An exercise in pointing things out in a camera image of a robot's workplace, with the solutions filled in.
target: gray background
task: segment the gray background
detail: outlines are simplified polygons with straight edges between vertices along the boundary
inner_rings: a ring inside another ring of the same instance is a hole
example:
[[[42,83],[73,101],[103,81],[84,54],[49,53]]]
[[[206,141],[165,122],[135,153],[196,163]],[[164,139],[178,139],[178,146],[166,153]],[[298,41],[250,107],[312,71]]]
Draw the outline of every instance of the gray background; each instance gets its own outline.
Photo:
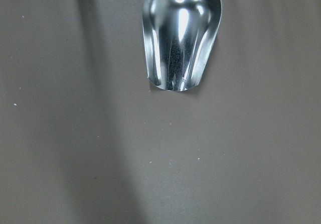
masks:
[[[223,0],[183,93],[141,5],[0,0],[0,223],[319,224],[321,0]]]

